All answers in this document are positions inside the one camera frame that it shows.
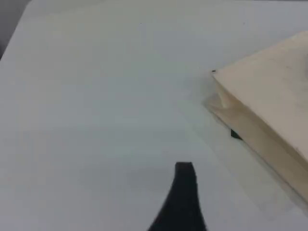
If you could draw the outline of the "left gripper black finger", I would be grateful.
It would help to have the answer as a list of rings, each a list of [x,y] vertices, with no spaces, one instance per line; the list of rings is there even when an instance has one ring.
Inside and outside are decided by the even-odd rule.
[[[192,162],[177,162],[167,197],[150,231],[206,231]]]

